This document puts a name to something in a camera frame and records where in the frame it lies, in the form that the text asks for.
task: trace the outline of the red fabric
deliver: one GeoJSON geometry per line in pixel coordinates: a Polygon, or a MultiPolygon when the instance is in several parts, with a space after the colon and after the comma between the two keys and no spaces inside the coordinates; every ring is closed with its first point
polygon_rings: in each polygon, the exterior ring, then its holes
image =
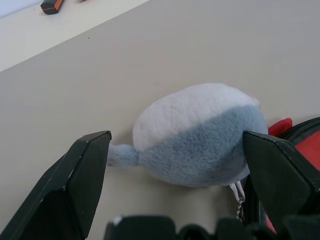
{"type": "Polygon", "coordinates": [[[320,171],[320,131],[307,137],[303,142],[296,145],[295,148],[320,171]]]}
{"type": "Polygon", "coordinates": [[[292,128],[292,119],[286,118],[281,121],[276,122],[268,129],[269,135],[279,137],[281,134],[285,133],[292,128]]]}

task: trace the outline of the gray fur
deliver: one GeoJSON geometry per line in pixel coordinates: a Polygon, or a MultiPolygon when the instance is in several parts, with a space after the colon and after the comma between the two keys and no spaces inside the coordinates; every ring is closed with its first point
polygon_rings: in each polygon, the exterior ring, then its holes
{"type": "Polygon", "coordinates": [[[139,153],[133,146],[110,145],[106,164],[113,167],[129,168],[139,165],[139,153]]]}
{"type": "MultiPolygon", "coordinates": [[[[268,132],[258,107],[232,108],[140,152],[138,161],[152,176],[171,184],[229,185],[249,174],[243,151],[243,131],[268,132]]],[[[125,158],[134,159],[136,163],[138,154],[127,151],[122,145],[117,148],[122,149],[117,149],[117,158],[123,163],[125,158]]]]}

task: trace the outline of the stuffed animal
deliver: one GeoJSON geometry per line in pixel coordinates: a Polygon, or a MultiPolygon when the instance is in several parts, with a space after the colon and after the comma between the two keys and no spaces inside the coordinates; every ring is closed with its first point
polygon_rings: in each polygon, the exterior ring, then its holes
{"type": "Polygon", "coordinates": [[[230,185],[249,174],[243,132],[267,134],[259,102],[222,84],[194,85],[151,104],[137,119],[133,145],[110,145],[107,165],[142,166],[188,187],[230,185]]]}

